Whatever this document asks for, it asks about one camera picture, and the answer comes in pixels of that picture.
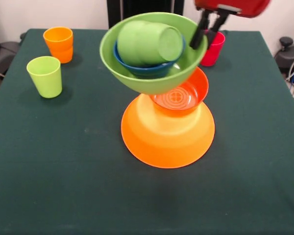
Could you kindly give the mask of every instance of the bowl rim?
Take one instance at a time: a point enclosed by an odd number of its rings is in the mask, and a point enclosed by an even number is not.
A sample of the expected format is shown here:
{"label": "bowl rim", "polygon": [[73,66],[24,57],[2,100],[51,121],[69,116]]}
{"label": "bowl rim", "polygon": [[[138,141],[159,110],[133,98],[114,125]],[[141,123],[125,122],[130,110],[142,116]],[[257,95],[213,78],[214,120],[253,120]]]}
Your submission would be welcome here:
{"label": "bowl rim", "polygon": [[[142,15],[175,15],[179,18],[184,18],[185,20],[189,21],[190,23],[196,25],[196,23],[190,19],[188,19],[187,17],[184,17],[184,16],[181,16],[181,15],[177,15],[177,14],[174,14],[174,13],[169,13],[169,12],[148,12],[148,13],[143,13],[143,14],[139,14],[139,15],[135,15],[135,16],[132,16],[132,17],[129,17],[123,21],[120,21],[118,22],[116,25],[114,25],[111,29],[109,29],[104,37],[102,38],[101,40],[101,43],[100,43],[100,46],[99,46],[99,54],[100,54],[100,57],[101,57],[101,60],[102,62],[104,63],[104,65],[114,74],[116,74],[117,76],[121,77],[122,79],[125,79],[125,80],[129,80],[129,81],[133,81],[133,82],[140,82],[140,83],[155,83],[155,82],[162,82],[162,81],[166,81],[166,80],[171,80],[175,77],[177,77],[177,74],[173,74],[171,76],[166,76],[166,77],[161,77],[161,78],[155,78],[155,79],[139,79],[139,78],[133,78],[133,77],[128,77],[128,76],[124,76],[123,74],[120,74],[118,72],[116,72],[115,70],[113,70],[112,68],[110,68],[110,66],[107,64],[107,62],[104,60],[104,56],[103,56],[103,43],[105,42],[106,38],[112,33],[112,30],[116,27],[118,27],[119,25],[125,23],[125,22],[129,22],[131,20],[133,20],[133,18],[136,18],[138,16],[142,16]],[[207,37],[203,37],[203,41],[202,43],[204,43],[206,45],[206,47],[208,47],[208,40],[207,40]],[[205,50],[202,51],[202,58],[205,54]],[[199,65],[200,63],[200,60],[196,60],[194,61],[187,69],[185,70],[190,70],[191,67],[193,66],[197,66]]]}
{"label": "bowl rim", "polygon": [[201,79],[204,80],[204,83],[205,83],[206,86],[207,86],[207,88],[206,88],[206,90],[205,90],[205,93],[202,93],[202,94],[203,94],[202,98],[201,98],[199,101],[197,101],[197,103],[196,103],[194,106],[189,107],[189,108],[187,108],[187,109],[171,109],[171,108],[164,107],[164,106],[158,104],[158,103],[155,101],[155,96],[156,96],[156,94],[149,94],[148,96],[150,97],[150,99],[152,100],[152,102],[153,102],[157,107],[161,107],[161,108],[163,108],[163,109],[170,110],[170,111],[174,111],[174,112],[177,112],[177,113],[186,113],[186,112],[188,112],[188,111],[192,111],[192,110],[194,110],[198,105],[200,105],[200,103],[202,103],[202,102],[204,101],[204,99],[205,99],[206,96],[208,95],[208,91],[209,91],[209,80],[208,80],[208,78],[207,78],[207,75],[204,73],[204,71],[203,71],[201,68],[196,67],[195,70],[193,71],[193,73],[192,73],[190,76],[194,75],[194,73],[200,73],[200,74],[202,75],[202,78],[201,78]]}

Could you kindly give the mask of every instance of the cup rim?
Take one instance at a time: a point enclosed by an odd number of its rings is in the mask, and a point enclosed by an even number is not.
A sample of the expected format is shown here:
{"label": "cup rim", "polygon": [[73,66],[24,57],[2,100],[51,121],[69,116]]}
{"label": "cup rim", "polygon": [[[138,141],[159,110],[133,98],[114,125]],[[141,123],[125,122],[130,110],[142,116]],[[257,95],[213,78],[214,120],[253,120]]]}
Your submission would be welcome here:
{"label": "cup rim", "polygon": [[[68,29],[68,30],[71,32],[71,34],[69,35],[69,37],[67,37],[67,38],[65,38],[65,39],[63,39],[63,40],[60,40],[60,41],[54,41],[54,40],[50,40],[50,39],[46,38],[46,33],[47,33],[49,30],[53,30],[53,29],[56,29],[56,28],[65,28],[65,29]],[[72,36],[73,36],[73,31],[72,31],[70,28],[65,27],[65,26],[57,26],[57,27],[49,28],[49,29],[47,29],[47,30],[44,32],[44,34],[43,34],[43,37],[44,37],[45,40],[47,40],[48,42],[53,42],[53,43],[60,43],[60,42],[66,41],[66,40],[70,39]]]}
{"label": "cup rim", "polygon": [[[49,58],[53,58],[54,60],[56,60],[56,61],[58,62],[58,66],[57,66],[57,68],[56,68],[54,71],[49,72],[49,73],[45,73],[45,74],[35,74],[35,73],[33,73],[33,72],[30,72],[29,69],[28,69],[29,64],[30,64],[30,63],[33,63],[35,60],[38,60],[38,59],[41,59],[41,58],[44,58],[44,57],[49,57]],[[39,57],[36,57],[36,58],[32,59],[31,61],[29,61],[28,64],[26,65],[26,70],[27,70],[28,73],[30,73],[30,74],[32,74],[32,75],[35,75],[35,76],[46,76],[46,75],[50,75],[50,74],[52,74],[52,73],[58,71],[58,69],[59,69],[60,67],[61,67],[61,62],[60,62],[59,59],[57,59],[57,58],[55,58],[55,57],[53,57],[53,56],[45,55],[45,56],[39,56]]]}
{"label": "cup rim", "polygon": [[217,32],[217,34],[222,35],[222,42],[220,43],[211,43],[211,46],[218,46],[218,45],[222,45],[225,42],[225,35],[223,33],[221,33],[220,31]]}

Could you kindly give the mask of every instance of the red cup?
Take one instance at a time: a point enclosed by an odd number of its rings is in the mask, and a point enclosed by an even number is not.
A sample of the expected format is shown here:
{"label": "red cup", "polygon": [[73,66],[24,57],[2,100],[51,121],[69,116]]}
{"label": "red cup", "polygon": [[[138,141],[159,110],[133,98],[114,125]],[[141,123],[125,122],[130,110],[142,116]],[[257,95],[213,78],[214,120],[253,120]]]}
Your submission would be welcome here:
{"label": "red cup", "polygon": [[224,42],[225,36],[218,32],[200,64],[203,66],[213,66],[219,57]]}

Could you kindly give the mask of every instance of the orange cup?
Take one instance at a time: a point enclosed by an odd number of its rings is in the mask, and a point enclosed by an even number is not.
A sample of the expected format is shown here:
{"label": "orange cup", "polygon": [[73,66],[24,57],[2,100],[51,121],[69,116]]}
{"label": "orange cup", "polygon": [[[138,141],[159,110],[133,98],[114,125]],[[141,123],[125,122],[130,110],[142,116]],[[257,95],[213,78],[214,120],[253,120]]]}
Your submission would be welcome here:
{"label": "orange cup", "polygon": [[44,40],[53,57],[62,64],[68,63],[73,57],[73,32],[66,27],[54,27],[44,32]]}

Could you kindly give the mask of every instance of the green bowl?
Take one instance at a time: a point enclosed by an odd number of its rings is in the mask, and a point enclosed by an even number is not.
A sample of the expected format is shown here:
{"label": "green bowl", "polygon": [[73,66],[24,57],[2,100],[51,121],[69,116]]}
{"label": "green bowl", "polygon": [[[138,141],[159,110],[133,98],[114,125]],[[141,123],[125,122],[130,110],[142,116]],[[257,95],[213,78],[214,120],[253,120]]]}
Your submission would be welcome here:
{"label": "green bowl", "polygon": [[[113,46],[122,27],[130,21],[160,22],[176,27],[186,40],[185,50],[180,59],[162,78],[140,79],[125,69],[114,57]],[[204,37],[199,48],[193,50],[188,44],[197,24],[190,19],[166,12],[151,12],[127,18],[113,26],[100,43],[100,57],[112,74],[130,89],[144,94],[163,94],[182,84],[195,70],[207,50],[207,38]]]}

